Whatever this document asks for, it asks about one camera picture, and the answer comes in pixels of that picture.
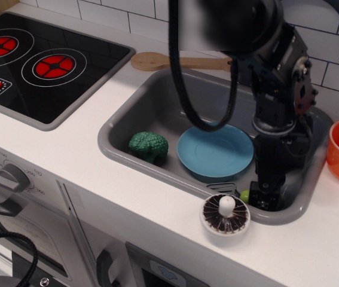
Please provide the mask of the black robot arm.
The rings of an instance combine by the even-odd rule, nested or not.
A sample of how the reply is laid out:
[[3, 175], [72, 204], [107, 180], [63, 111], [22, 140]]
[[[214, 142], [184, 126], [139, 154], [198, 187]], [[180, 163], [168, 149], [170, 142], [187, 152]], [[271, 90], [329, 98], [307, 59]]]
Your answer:
[[277, 210], [286, 174], [304, 167], [313, 145], [313, 119], [306, 114], [315, 104], [306, 45], [283, 17], [279, 1], [201, 1], [202, 24], [208, 40], [231, 57], [231, 88], [227, 110], [219, 123], [204, 122], [194, 110], [182, 79], [178, 1], [169, 3], [170, 66], [181, 105], [198, 128], [214, 132], [226, 125], [236, 103], [239, 67], [250, 75], [256, 101], [252, 118], [258, 179], [249, 189], [250, 205]]

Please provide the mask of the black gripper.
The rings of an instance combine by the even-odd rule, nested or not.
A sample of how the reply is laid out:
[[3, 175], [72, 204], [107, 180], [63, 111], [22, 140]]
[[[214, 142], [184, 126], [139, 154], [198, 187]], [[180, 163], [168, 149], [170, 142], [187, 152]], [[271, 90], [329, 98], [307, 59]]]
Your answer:
[[313, 119], [299, 116], [295, 127], [285, 136], [258, 135], [254, 139], [258, 182], [251, 181], [249, 205], [261, 210], [277, 211], [280, 187], [286, 174], [304, 167], [313, 143]]

